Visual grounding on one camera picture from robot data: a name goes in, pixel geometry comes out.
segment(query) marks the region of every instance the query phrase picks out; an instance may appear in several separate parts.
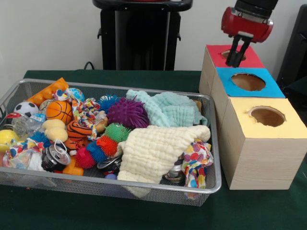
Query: mint green towel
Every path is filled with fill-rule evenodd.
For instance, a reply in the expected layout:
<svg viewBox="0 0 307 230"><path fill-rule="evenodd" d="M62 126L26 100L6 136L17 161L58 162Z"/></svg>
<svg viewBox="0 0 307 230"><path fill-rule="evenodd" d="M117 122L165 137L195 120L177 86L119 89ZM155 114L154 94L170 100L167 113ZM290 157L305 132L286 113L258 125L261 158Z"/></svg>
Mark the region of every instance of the mint green towel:
<svg viewBox="0 0 307 230"><path fill-rule="evenodd" d="M173 92L163 92L149 96L145 91L128 90L127 99L143 102L150 124L160 127L189 127L207 125L208 120L201 115L197 105L187 96Z"/></svg>

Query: metal basket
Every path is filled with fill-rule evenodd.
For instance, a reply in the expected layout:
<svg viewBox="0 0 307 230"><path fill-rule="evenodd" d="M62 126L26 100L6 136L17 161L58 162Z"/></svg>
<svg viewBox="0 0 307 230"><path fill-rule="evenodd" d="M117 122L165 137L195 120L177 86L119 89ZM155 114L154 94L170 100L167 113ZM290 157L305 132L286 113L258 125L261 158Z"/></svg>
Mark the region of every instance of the metal basket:
<svg viewBox="0 0 307 230"><path fill-rule="evenodd" d="M3 126L6 114L11 113L18 103L38 93L51 83L53 83L53 81L34 79L25 79L15 83L0 99L0 112L2 112L0 127ZM124 97L126 96L127 90L129 90L129 88L117 86L74 82L68 82L68 84L70 87L80 89L84 93L85 98L94 97L99 99L102 95L106 94L116 94L117 96ZM144 90L149 95L155 95L162 92L145 89L136 90ZM187 188L184 187L183 184L174 184L166 179L161 179L160 184L109 180L104 179L104 175L96 168L84 170L84 176L74 176L0 167L0 184L71 193L201 206L210 194L215 193L220 189L222 183L214 103L212 98L209 96L187 92L177 93L186 95L193 100L200 101L202 104L201 112L209 120L208 125L210 126L212 134L210 142L212 144L214 164L207 169L207 187L205 189ZM134 187L134 189L140 191L140 193L145 190L148 191L148 189L150 189L150 192L142 198L137 198L126 189L127 187ZM194 193L196 195L194 196L195 198L193 200L188 199L188 193Z"/></svg>

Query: blue square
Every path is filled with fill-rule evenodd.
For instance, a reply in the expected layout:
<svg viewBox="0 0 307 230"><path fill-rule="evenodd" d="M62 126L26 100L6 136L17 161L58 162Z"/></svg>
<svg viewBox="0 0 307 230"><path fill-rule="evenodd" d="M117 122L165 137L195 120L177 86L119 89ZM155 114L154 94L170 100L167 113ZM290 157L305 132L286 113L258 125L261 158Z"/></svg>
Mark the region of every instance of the blue square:
<svg viewBox="0 0 307 230"><path fill-rule="evenodd" d="M216 68L225 91L231 97L269 97L285 98L276 81L266 69L253 68ZM239 88L232 80L236 74L247 73L256 75L265 82L265 87L259 91L248 91Z"/></svg>

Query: round hole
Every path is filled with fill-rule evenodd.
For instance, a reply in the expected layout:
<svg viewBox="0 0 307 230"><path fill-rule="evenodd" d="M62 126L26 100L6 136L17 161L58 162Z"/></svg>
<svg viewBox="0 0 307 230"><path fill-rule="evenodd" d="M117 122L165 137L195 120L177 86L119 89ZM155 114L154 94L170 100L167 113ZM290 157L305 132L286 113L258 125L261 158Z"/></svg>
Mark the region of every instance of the round hole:
<svg viewBox="0 0 307 230"><path fill-rule="evenodd" d="M230 50L226 50L226 51L224 51L223 53L222 53L222 57L224 58L224 59L227 59L228 58L228 55L229 55L229 53L230 53ZM245 55L243 55L243 57L242 57L242 61L245 61L246 60L246 56Z"/></svg>
<svg viewBox="0 0 307 230"><path fill-rule="evenodd" d="M257 122L260 122L265 126L277 127L285 122L284 115L271 107L256 107L251 111L250 115L252 115Z"/></svg>
<svg viewBox="0 0 307 230"><path fill-rule="evenodd" d="M247 91L260 91L265 87L265 81L254 74L238 73L231 79L237 87Z"/></svg>

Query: soccer ball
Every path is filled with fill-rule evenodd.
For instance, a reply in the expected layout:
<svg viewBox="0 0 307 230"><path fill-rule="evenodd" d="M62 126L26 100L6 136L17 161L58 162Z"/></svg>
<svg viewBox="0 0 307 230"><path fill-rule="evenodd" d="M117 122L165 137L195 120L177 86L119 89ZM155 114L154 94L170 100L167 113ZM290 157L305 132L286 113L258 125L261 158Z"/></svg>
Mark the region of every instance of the soccer ball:
<svg viewBox="0 0 307 230"><path fill-rule="evenodd" d="M38 107L32 102L21 102L15 107L14 113L23 114L30 117L33 114L38 113Z"/></svg>

